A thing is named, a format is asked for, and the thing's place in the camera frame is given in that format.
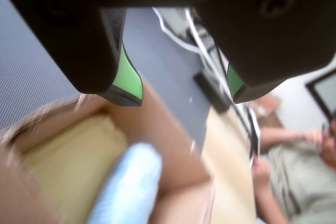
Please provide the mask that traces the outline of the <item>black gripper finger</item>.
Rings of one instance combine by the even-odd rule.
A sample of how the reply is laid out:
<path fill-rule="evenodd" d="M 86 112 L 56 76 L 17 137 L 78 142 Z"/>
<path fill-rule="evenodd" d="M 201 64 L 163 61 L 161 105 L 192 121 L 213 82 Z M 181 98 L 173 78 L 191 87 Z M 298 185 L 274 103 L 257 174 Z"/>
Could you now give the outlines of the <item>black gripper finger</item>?
<path fill-rule="evenodd" d="M 335 0 L 191 0 L 236 73 L 234 102 L 254 100 L 335 55 Z"/>
<path fill-rule="evenodd" d="M 123 43 L 127 10 L 100 0 L 11 0 L 74 88 L 141 106 L 143 84 Z"/>

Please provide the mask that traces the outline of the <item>person hand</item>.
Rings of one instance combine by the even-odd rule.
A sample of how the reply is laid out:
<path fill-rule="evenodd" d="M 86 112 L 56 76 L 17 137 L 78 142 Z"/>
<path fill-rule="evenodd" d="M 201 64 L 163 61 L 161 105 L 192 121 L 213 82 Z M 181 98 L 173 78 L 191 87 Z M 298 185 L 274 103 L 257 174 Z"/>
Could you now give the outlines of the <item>person hand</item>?
<path fill-rule="evenodd" d="M 255 156 L 252 166 L 252 174 L 254 180 L 269 180 L 270 166 L 266 158 L 262 156 Z"/>

